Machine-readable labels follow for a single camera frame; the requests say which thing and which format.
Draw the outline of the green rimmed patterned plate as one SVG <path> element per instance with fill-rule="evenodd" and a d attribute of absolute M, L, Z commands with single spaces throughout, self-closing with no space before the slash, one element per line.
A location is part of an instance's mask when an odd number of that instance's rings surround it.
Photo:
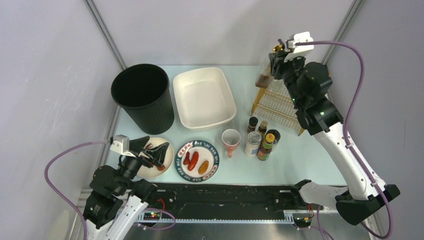
<path fill-rule="evenodd" d="M 198 162 L 192 171 L 188 170 L 188 165 L 183 165 L 187 152 L 190 153 L 190 160 L 194 152 L 199 153 Z M 205 174 L 200 175 L 198 169 L 204 161 L 209 161 L 209 167 Z M 205 140 L 191 140 L 186 142 L 177 150 L 174 161 L 178 175 L 191 183 L 200 183 L 209 180 L 218 171 L 219 164 L 220 156 L 216 147 Z"/>

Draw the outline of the small bottle tan cap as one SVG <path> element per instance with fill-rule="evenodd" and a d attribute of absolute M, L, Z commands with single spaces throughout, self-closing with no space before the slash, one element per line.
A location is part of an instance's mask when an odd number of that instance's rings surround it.
<path fill-rule="evenodd" d="M 258 129 L 257 129 L 257 132 L 260 134 L 260 136 L 261 136 L 261 139 L 263 140 L 264 138 L 265 138 L 265 136 L 266 136 L 266 133 L 267 133 L 267 127 L 268 127 L 268 122 L 266 121 L 266 120 L 263 120 L 261 123 L 260 123 L 260 125 L 259 125 L 259 127 L 258 127 Z"/>

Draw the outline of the right electronics board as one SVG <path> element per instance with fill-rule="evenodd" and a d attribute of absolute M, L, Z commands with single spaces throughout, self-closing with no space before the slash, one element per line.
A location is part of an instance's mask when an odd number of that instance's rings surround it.
<path fill-rule="evenodd" d="M 312 217 L 294 217 L 293 223 L 296 228 L 309 228 L 312 224 Z"/>

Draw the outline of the electronics board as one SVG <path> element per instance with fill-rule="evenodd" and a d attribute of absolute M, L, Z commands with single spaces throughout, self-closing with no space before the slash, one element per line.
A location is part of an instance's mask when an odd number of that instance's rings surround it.
<path fill-rule="evenodd" d="M 309 228 L 312 224 L 312 217 L 294 217 L 293 223 L 296 228 Z"/>
<path fill-rule="evenodd" d="M 149 211 L 149 212 L 143 213 L 142 220 L 143 221 L 159 221 L 161 219 L 161 217 L 162 217 L 162 215 L 161 215 L 160 212 Z"/>

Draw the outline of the jar with black lid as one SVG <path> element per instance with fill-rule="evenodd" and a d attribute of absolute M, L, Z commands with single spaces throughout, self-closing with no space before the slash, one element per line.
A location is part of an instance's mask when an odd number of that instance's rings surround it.
<path fill-rule="evenodd" d="M 277 148 L 277 145 L 281 139 L 281 134 L 278 130 L 276 129 L 269 129 L 266 134 L 273 134 L 274 135 L 274 141 L 273 141 L 273 146 L 272 146 L 272 152 Z"/>

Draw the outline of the orange ceramic mug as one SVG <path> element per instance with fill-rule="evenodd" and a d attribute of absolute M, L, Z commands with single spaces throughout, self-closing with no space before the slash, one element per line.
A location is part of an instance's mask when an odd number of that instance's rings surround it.
<path fill-rule="evenodd" d="M 236 149 L 241 142 L 241 134 L 236 129 L 226 129 L 222 135 L 221 140 L 229 158 L 233 157 Z"/>

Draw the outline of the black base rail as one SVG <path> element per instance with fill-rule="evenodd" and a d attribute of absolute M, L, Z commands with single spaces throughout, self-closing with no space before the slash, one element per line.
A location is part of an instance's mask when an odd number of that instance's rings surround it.
<path fill-rule="evenodd" d="M 290 213 L 306 213 L 323 203 L 301 200 L 294 185 L 153 183 L 150 206 L 164 209 L 178 221 L 282 222 Z"/>

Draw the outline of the black ribbed trash bin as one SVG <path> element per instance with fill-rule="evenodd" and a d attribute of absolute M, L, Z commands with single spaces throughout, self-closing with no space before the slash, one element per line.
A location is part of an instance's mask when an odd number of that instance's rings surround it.
<path fill-rule="evenodd" d="M 114 102 L 146 134 L 159 135 L 174 123 L 170 79 L 161 67 L 142 63 L 120 72 L 110 88 Z"/>

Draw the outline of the left electronics board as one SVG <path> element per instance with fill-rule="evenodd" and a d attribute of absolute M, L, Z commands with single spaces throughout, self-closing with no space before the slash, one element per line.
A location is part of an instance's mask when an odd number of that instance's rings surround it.
<path fill-rule="evenodd" d="M 149 212 L 143 213 L 142 220 L 143 221 L 159 221 L 161 219 L 161 217 L 162 217 L 162 215 L 161 215 L 160 212 L 149 211 Z"/>

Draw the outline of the white rectangular tub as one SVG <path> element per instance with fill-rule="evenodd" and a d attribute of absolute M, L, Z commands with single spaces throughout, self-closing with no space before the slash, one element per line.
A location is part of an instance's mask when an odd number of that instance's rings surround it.
<path fill-rule="evenodd" d="M 220 68 L 189 70 L 175 76 L 172 84 L 179 119 L 187 129 L 219 127 L 236 116 L 235 99 Z"/>

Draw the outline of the red label sauce bottle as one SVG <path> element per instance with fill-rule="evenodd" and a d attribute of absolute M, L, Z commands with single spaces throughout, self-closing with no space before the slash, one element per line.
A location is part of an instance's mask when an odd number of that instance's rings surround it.
<path fill-rule="evenodd" d="M 262 141 L 258 151 L 257 151 L 257 158 L 260 161 L 266 161 L 273 149 L 273 145 L 274 145 L 274 140 L 275 140 L 275 135 L 272 133 L 268 133 L 265 135 L 264 140 Z"/>

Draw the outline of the large red sausage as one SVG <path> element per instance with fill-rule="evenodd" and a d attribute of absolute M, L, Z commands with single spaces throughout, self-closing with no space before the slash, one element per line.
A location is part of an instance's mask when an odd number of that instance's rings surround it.
<path fill-rule="evenodd" d="M 195 151 L 195 152 L 192 154 L 192 158 L 191 158 L 191 160 L 190 160 L 190 162 L 189 162 L 189 164 L 188 164 L 187 169 L 188 169 L 189 171 L 192 171 L 192 170 L 196 167 L 196 165 L 197 165 L 197 163 L 198 163 L 198 160 L 199 160 L 199 153 L 198 153 L 197 151 Z"/>

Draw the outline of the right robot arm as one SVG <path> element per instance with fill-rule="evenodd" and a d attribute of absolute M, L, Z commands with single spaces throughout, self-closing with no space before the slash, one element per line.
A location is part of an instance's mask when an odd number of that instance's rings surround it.
<path fill-rule="evenodd" d="M 270 75 L 283 81 L 300 126 L 327 151 L 346 182 L 345 187 L 317 184 L 304 179 L 291 188 L 302 206 L 316 204 L 337 210 L 351 225 L 358 225 L 400 195 L 399 188 L 387 184 L 365 161 L 349 133 L 344 119 L 326 97 L 333 81 L 327 66 L 306 62 L 303 56 L 287 59 L 287 53 L 270 53 Z"/>

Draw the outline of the glass oil bottle gold spout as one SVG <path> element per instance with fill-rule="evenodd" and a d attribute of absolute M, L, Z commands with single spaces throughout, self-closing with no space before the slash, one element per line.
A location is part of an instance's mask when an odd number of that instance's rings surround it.
<path fill-rule="evenodd" d="M 269 53 L 265 58 L 261 65 L 260 73 L 255 81 L 255 86 L 261 89 L 267 89 L 271 84 L 273 77 L 271 74 L 271 59 L 273 58 L 275 53 L 279 53 L 285 49 L 285 46 L 282 43 L 277 44 L 271 53 Z"/>

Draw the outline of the dark brown small bottle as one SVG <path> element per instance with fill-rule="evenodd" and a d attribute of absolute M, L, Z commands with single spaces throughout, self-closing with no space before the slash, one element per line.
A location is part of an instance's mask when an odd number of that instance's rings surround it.
<path fill-rule="evenodd" d="M 258 124 L 259 120 L 257 117 L 255 116 L 251 116 L 248 120 L 248 125 L 247 125 L 247 133 L 251 133 L 254 132 L 256 130 L 257 124 Z"/>

